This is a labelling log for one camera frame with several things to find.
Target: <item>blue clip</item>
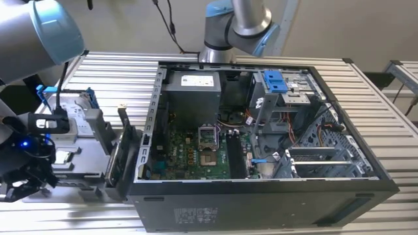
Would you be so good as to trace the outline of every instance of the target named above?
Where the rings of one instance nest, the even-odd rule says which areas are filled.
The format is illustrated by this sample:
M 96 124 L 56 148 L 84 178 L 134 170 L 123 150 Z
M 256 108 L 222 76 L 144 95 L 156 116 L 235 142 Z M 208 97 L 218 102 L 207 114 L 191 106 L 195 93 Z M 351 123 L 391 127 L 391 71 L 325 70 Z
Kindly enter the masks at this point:
M 99 103 L 98 103 L 98 99 L 96 99 L 96 95 L 93 93 L 93 90 L 88 87 L 87 90 L 85 90 L 87 94 L 89 94 L 89 104 L 91 104 L 91 107 L 93 109 L 100 109 L 99 107 Z
M 45 87 L 44 85 L 37 85 L 36 87 L 36 94 L 37 97 L 40 98 L 41 103 L 48 107 L 49 111 L 52 112 L 52 108 L 48 104 L 47 98 L 44 96 L 44 93 L 52 93 L 55 89 L 55 92 L 57 92 L 57 89 L 55 87 Z
M 268 91 L 271 93 L 287 93 L 287 85 L 279 71 L 266 70 L 264 81 L 268 85 Z
M 256 163 L 266 163 L 267 160 L 266 159 L 251 159 L 251 163 L 256 164 Z

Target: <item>slatted metal table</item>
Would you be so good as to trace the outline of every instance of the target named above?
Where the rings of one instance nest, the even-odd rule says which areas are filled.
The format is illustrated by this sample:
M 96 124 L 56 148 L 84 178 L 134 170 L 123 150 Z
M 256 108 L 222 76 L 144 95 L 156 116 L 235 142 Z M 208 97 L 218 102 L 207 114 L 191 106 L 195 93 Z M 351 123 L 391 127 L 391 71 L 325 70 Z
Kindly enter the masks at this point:
M 418 95 L 418 61 L 391 60 L 385 68 Z
M 158 61 L 196 61 L 195 55 L 91 52 L 73 61 L 64 83 L 67 89 L 91 87 L 104 119 L 120 127 L 116 106 L 127 104 L 131 123 L 143 128 Z M 401 192 L 341 229 L 296 231 L 236 231 L 198 234 L 418 234 L 418 129 L 379 92 L 353 63 L 342 59 L 254 58 L 238 63 L 314 66 L 330 86 L 374 154 L 394 178 Z M 123 204 L 0 205 L 0 231 L 41 234 L 89 229 L 95 232 L 146 233 L 132 206 Z

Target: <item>printed label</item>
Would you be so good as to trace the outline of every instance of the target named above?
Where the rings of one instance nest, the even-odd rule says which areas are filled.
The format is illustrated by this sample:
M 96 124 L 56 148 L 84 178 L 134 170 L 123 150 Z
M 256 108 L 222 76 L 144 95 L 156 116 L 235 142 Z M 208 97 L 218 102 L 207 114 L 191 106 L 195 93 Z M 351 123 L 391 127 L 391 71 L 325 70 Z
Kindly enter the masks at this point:
M 182 76 L 182 86 L 212 87 L 214 86 L 214 76 L 184 75 L 184 76 Z
M 287 86 L 288 87 L 298 87 L 298 84 L 290 82 L 290 83 L 287 83 Z
M 176 224 L 215 223 L 218 208 L 175 208 Z
M 76 120 L 79 135 L 92 136 L 92 129 L 88 122 L 85 121 L 84 110 L 81 107 L 71 103 L 63 103 L 61 107 L 67 110 L 68 117 Z
M 252 117 L 248 117 L 248 118 L 247 118 L 247 121 L 246 121 L 247 125 L 251 125 L 252 121 L 254 121 L 254 118 L 252 118 Z

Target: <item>barcode sticker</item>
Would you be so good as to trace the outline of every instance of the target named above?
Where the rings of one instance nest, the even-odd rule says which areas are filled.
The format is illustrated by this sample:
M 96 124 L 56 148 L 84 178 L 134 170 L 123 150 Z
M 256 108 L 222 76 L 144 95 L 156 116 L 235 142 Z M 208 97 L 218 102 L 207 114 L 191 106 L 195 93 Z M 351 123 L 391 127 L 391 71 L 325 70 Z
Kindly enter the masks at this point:
M 287 86 L 288 86 L 288 87 L 298 87 L 298 84 L 288 82 L 288 83 L 287 83 Z
M 182 86 L 212 87 L 214 86 L 214 76 L 184 75 L 184 76 L 182 76 Z
M 246 121 L 247 125 L 251 125 L 252 121 L 254 121 L 254 118 L 252 118 L 252 117 L 248 117 L 248 118 L 247 118 L 247 121 Z

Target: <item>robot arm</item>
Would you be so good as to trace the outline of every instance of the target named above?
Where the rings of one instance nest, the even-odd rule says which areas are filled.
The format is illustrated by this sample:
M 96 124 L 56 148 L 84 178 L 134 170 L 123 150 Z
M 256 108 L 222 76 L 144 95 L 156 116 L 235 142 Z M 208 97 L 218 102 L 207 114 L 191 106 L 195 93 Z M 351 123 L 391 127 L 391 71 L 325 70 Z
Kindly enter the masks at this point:
M 232 47 L 262 57 L 272 49 L 279 25 L 262 0 L 218 0 L 207 5 L 204 49 L 199 61 L 234 63 Z
M 61 65 L 84 51 L 79 28 L 55 0 L 0 1 L 0 34 L 0 85 Z M 53 142 L 28 128 L 25 117 L 16 117 L 0 100 L 0 202 L 13 202 L 45 183 L 57 183 Z M 13 186 L 19 181 L 27 182 Z

